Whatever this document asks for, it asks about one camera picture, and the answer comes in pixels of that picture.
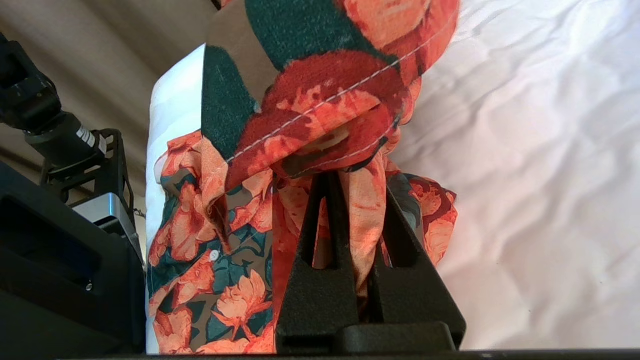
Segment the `white fabric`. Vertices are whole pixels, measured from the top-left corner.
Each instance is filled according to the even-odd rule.
[[[393,155],[459,195],[438,270],[463,348],[640,346],[639,44],[640,1],[463,0]],[[154,163],[200,124],[202,56],[154,90],[149,241]]]

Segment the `floral fabric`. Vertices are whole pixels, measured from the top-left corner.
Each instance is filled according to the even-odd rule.
[[[387,187],[434,264],[457,217],[455,194],[388,154],[420,75],[452,37],[458,0],[221,4],[202,128],[170,141],[156,166],[166,204],[148,255],[148,315],[164,354],[275,351],[313,174],[340,172],[362,303]]]

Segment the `floral shirt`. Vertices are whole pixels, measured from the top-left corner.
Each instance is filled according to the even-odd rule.
[[[338,170],[355,288],[391,190],[434,264],[455,194],[388,158],[458,0],[233,0],[212,21],[201,130],[159,160],[166,204],[148,255],[148,316],[164,354],[272,353],[312,176]],[[327,236],[326,209],[319,236]]]

